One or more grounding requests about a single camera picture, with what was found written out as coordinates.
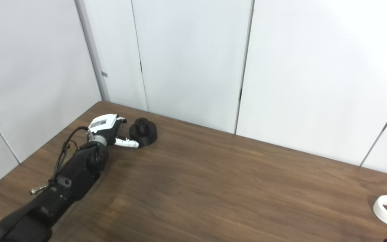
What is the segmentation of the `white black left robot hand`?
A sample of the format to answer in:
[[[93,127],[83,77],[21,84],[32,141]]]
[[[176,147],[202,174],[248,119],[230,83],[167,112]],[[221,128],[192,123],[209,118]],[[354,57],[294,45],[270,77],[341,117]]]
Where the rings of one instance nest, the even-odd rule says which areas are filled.
[[[87,130],[87,141],[99,142],[105,146],[119,146],[128,148],[139,148],[137,141],[118,136],[119,128],[127,123],[124,117],[117,114],[106,114],[92,120]]]

